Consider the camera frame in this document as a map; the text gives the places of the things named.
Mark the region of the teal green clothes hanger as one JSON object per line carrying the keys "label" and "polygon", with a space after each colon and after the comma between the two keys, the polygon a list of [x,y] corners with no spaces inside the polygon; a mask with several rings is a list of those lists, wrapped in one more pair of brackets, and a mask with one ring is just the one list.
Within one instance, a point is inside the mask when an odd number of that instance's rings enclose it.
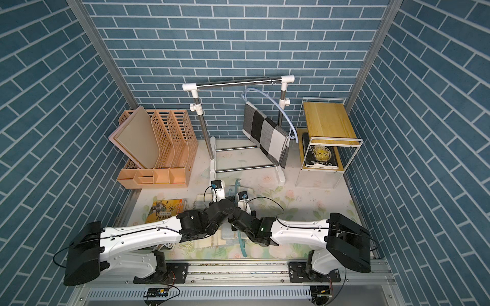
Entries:
{"label": "teal green clothes hanger", "polygon": [[240,181],[241,180],[239,178],[237,178],[235,183],[234,183],[234,196],[235,196],[235,200],[236,200],[236,208],[235,208],[233,215],[232,215],[231,225],[232,225],[233,230],[238,231],[237,237],[238,237],[241,253],[242,253],[244,258],[247,258],[248,255],[247,255],[247,252],[245,250],[245,241],[241,235],[242,226],[239,225],[238,228],[235,227],[235,225],[237,224],[237,221],[242,216],[242,214],[250,211],[250,209],[248,208],[248,200],[249,200],[248,192],[241,185]]}

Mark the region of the black grey checkered scarf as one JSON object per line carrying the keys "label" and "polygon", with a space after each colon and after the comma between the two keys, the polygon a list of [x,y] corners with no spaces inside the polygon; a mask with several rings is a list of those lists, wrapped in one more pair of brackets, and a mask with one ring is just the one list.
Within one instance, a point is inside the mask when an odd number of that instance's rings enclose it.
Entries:
{"label": "black grey checkered scarf", "polygon": [[289,134],[250,102],[245,104],[242,132],[277,167],[286,167]]}

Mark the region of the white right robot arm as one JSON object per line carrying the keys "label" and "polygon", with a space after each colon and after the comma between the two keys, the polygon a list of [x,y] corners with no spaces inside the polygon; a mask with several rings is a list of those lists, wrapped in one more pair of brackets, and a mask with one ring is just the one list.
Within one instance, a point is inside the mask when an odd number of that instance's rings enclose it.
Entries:
{"label": "white right robot arm", "polygon": [[262,247],[301,244],[311,247],[306,271],[310,279],[320,278],[345,267],[359,273],[371,272],[371,235],[369,231],[340,213],[319,221],[286,221],[257,218],[241,209],[228,222],[250,241]]}

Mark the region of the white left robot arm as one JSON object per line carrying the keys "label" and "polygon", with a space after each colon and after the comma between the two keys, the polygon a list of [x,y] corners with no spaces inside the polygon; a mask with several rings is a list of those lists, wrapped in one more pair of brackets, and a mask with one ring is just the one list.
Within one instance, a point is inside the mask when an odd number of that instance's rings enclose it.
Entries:
{"label": "white left robot arm", "polygon": [[204,210],[186,210],[171,218],[125,228],[102,227],[99,221],[85,227],[69,243],[63,284],[77,286],[109,269],[110,259],[159,244],[178,244],[214,235],[230,218],[236,204],[223,199]]}

